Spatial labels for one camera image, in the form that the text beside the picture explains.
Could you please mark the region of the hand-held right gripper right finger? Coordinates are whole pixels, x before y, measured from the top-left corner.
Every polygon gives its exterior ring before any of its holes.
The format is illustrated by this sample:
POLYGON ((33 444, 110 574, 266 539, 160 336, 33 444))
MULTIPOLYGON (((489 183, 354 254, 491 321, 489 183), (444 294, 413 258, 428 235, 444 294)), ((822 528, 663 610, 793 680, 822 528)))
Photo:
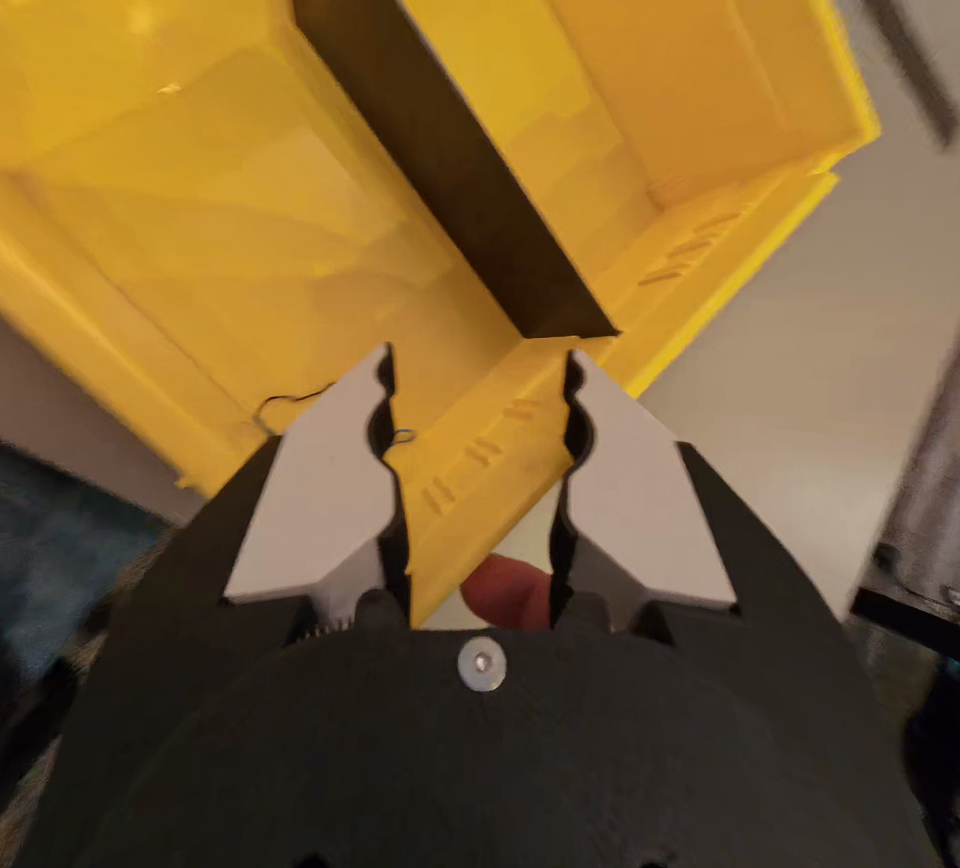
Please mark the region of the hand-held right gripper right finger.
POLYGON ((562 442, 570 458, 549 535, 549 617, 575 596, 629 629, 651 602, 726 611, 735 589, 677 437, 581 349, 567 354, 562 442))

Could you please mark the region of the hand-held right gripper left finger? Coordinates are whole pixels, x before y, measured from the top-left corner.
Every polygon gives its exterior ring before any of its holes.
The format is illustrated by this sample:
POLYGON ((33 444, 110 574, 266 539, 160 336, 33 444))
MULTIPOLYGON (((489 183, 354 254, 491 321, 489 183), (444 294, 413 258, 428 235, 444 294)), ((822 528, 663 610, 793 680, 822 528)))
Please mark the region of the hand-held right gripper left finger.
POLYGON ((382 590, 411 619, 410 542, 397 472, 393 346, 375 348, 283 432, 233 569, 231 603, 308 598, 323 622, 352 622, 382 590))

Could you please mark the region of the yellow plastic bin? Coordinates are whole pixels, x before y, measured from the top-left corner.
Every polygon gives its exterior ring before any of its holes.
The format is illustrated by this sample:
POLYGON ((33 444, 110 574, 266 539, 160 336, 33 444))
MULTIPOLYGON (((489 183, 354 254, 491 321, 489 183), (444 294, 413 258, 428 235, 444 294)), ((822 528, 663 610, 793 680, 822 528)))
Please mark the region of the yellow plastic bin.
POLYGON ((638 396, 881 125, 834 0, 398 0, 619 334, 528 339, 292 0, 2 0, 2 315, 215 495, 394 349, 423 623, 560 477, 562 370, 638 396))

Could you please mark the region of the black twist tie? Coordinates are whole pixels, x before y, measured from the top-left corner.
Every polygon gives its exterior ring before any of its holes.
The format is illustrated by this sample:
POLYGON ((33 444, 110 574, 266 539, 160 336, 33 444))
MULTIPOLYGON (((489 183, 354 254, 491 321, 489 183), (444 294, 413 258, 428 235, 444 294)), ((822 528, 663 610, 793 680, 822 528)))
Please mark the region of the black twist tie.
POLYGON ((321 397, 325 394, 334 384, 335 381, 330 381, 324 384, 322 387, 306 394, 273 394, 262 399, 258 406, 250 415, 250 420, 253 425, 263 432, 268 437, 274 437, 277 435, 277 432, 270 427, 270 424, 265 419, 265 415, 270 406, 281 404, 281 405, 302 405, 307 402, 313 402, 314 400, 321 397))

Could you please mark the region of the black bin divider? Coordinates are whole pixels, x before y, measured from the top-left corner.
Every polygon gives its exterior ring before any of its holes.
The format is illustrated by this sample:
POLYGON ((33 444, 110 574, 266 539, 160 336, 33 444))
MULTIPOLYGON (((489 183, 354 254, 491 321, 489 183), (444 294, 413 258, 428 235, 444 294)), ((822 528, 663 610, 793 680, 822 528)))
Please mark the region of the black bin divider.
POLYGON ((399 0, 292 0, 305 36, 519 334, 619 334, 399 0))

